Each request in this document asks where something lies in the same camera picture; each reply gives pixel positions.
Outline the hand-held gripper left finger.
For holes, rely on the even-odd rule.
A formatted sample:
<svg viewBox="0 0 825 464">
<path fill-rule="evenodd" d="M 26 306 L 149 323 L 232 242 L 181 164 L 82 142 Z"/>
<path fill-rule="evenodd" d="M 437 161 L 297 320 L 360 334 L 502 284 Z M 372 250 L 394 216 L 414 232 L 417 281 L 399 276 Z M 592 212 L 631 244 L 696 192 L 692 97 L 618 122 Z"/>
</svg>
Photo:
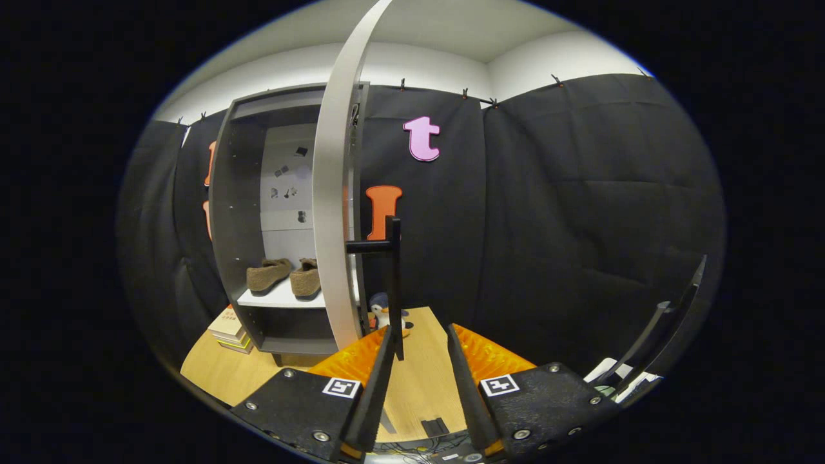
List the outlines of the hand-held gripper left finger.
<svg viewBox="0 0 825 464">
<path fill-rule="evenodd" d="M 318 461 L 371 452 L 392 366 L 395 331 L 384 327 L 307 371 L 283 368 L 231 412 Z"/>
</svg>

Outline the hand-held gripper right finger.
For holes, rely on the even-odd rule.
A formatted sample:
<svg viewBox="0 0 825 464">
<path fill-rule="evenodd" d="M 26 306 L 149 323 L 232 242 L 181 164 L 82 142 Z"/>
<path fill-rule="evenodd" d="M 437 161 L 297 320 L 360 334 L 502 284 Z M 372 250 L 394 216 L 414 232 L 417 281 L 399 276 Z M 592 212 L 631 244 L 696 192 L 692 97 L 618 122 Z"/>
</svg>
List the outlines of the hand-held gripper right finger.
<svg viewBox="0 0 825 464">
<path fill-rule="evenodd" d="M 562 363 L 536 366 L 459 324 L 446 336 L 472 446 L 487 458 L 545 458 L 621 412 Z"/>
</svg>

